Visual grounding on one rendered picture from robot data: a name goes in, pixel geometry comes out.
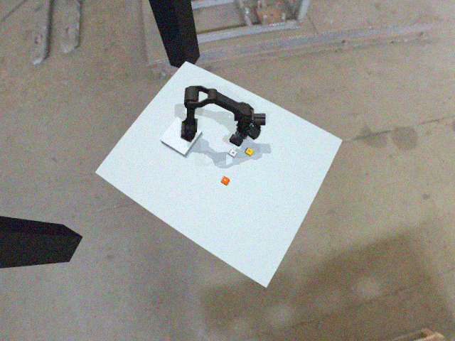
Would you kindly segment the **orange block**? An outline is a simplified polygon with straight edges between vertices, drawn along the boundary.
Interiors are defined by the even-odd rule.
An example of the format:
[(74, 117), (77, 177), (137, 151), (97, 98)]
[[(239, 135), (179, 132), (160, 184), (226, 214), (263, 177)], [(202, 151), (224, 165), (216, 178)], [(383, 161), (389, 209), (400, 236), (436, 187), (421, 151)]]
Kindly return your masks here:
[(224, 183), (225, 185), (227, 185), (229, 181), (230, 181), (230, 179), (228, 179), (224, 176), (224, 178), (221, 180), (221, 183)]

